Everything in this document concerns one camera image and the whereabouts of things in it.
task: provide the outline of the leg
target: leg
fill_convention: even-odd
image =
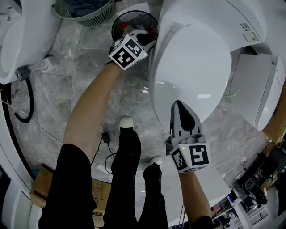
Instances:
[[[130,227],[136,227],[134,184],[140,155],[141,143],[133,127],[121,127],[119,149],[111,166],[113,180],[103,216],[104,229],[117,228],[123,218]]]
[[[153,163],[143,173],[146,186],[146,198],[142,215],[139,220],[139,229],[168,227],[165,199],[161,193],[162,172],[160,166]]]

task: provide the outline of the forearm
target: forearm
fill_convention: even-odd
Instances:
[[[192,225],[202,216],[210,217],[210,204],[194,172],[179,174],[185,211]]]
[[[110,63],[102,69],[77,102],[67,123],[63,143],[80,148],[91,160],[97,131],[105,114],[110,91],[121,68]]]

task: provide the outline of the black and white marker cube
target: black and white marker cube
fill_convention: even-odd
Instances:
[[[178,144],[170,155],[179,173],[196,171],[210,164],[210,147],[207,143]]]
[[[109,57],[123,70],[146,58],[148,54],[128,34],[115,44]]]

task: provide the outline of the blue cloth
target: blue cloth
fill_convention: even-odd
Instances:
[[[70,5],[73,17],[82,17],[93,13],[109,3],[110,0],[65,0]]]

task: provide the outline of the toilet lid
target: toilet lid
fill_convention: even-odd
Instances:
[[[231,72],[231,54],[211,35],[176,24],[153,63],[151,102],[161,124],[170,128],[171,107],[176,100],[190,106],[201,123],[223,96]]]

